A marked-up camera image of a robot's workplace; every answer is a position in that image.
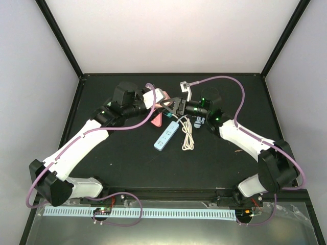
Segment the pink square socket adapter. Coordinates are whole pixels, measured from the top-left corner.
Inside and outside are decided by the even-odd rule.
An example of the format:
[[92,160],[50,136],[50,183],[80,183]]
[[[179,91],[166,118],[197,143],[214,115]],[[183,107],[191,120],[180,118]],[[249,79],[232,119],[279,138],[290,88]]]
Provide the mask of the pink square socket adapter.
[[170,106],[172,102],[168,102],[167,100],[170,99],[170,96],[168,95],[168,93],[166,91],[163,91],[163,94],[165,96],[164,100],[161,102],[161,104],[165,105],[165,106]]

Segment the pink triangular power strip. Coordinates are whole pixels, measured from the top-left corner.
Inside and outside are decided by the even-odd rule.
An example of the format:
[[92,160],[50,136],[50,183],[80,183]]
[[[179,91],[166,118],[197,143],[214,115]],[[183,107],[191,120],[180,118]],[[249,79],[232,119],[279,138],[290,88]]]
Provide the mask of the pink triangular power strip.
[[154,118],[151,120],[151,123],[160,128],[162,125],[162,113],[156,113]]

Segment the light blue power strip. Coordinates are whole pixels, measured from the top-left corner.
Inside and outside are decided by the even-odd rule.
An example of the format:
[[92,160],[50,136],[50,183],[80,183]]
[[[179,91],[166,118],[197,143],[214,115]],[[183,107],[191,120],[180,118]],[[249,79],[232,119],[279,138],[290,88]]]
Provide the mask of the light blue power strip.
[[167,145],[167,143],[170,141],[170,139],[173,137],[173,135],[176,133],[178,128],[179,123],[177,123],[176,121],[170,122],[170,124],[166,127],[166,129],[155,142],[154,148],[158,151],[162,151]]

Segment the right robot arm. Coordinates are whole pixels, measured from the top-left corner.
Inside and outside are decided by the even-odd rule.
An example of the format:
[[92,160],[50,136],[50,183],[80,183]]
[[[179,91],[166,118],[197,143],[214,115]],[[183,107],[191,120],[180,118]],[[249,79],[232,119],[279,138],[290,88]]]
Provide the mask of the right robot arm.
[[204,118],[209,131],[235,144],[258,163],[258,173],[244,179],[232,191],[235,204],[243,206],[259,193],[278,193],[300,175],[289,144],[264,138],[236,123],[223,112],[222,99],[216,89],[202,90],[198,101],[174,97],[160,105],[174,115]]

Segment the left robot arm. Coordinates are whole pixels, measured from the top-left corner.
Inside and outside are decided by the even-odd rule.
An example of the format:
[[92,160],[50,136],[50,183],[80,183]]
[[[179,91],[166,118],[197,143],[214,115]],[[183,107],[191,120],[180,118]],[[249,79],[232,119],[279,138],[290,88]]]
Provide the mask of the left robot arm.
[[70,173],[98,144],[115,131],[136,129],[151,119],[157,106],[167,99],[160,88],[148,83],[144,89],[121,82],[113,96],[94,111],[81,130],[57,152],[29,165],[32,185],[52,206],[69,199],[87,198],[99,204],[109,200],[110,192],[97,178],[72,178]]

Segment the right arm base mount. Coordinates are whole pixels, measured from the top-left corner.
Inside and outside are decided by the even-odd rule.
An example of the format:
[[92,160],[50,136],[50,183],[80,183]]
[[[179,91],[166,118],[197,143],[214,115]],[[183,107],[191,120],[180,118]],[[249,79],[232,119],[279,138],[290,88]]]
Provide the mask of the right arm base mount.
[[258,201],[260,194],[254,194],[246,197],[237,188],[216,189],[215,201],[219,206],[229,207],[250,207],[252,199]]

